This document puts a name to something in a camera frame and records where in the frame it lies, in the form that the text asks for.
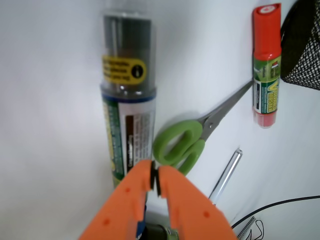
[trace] scissors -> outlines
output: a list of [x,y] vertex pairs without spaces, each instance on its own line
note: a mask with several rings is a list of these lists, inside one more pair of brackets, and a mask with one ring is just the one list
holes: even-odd
[[[154,158],[162,165],[173,167],[176,167],[185,159],[178,170],[186,175],[200,157],[205,148],[206,140],[233,106],[251,88],[252,82],[246,83],[234,95],[207,115],[196,120],[178,122],[161,132],[153,142]],[[179,136],[181,138],[168,152],[167,149],[171,141]]]

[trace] white wall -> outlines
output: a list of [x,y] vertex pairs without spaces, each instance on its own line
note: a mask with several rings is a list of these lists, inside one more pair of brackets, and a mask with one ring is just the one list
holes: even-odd
[[[156,133],[204,115],[251,79],[251,13],[273,2],[153,1]],[[293,2],[282,1],[282,18]],[[0,2],[1,239],[76,239],[112,192],[99,91],[102,6],[102,0]],[[318,91],[281,82],[276,124],[261,129],[248,92],[208,139],[188,179],[209,196],[241,147],[217,204],[231,223],[275,201],[319,194],[319,100]],[[166,201],[151,193],[148,210],[165,215]],[[274,234],[265,239],[288,239],[276,228],[281,218],[261,218]]]

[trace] red tube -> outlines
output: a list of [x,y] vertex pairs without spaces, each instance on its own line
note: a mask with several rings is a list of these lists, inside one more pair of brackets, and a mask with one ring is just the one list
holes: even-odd
[[262,128],[276,121],[281,66],[281,4],[253,11],[253,108]]

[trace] scissor blade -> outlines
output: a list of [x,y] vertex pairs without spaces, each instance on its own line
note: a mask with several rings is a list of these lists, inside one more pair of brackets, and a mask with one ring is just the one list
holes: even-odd
[[221,120],[234,107],[234,105],[236,105],[236,103],[243,97],[243,95],[245,95],[245,93],[251,88],[252,84],[253,81],[250,80],[230,98],[221,103],[216,109],[214,109],[206,116],[198,119],[198,121],[203,126],[201,139],[206,141],[209,138],[209,136],[217,128]]

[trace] glue stick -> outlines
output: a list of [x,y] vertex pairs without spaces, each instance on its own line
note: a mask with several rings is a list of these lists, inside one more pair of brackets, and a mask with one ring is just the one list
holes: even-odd
[[281,67],[281,4],[253,11],[253,108],[260,127],[276,121]]
[[155,123],[153,24],[146,0],[114,0],[103,14],[100,85],[113,184],[150,159]]

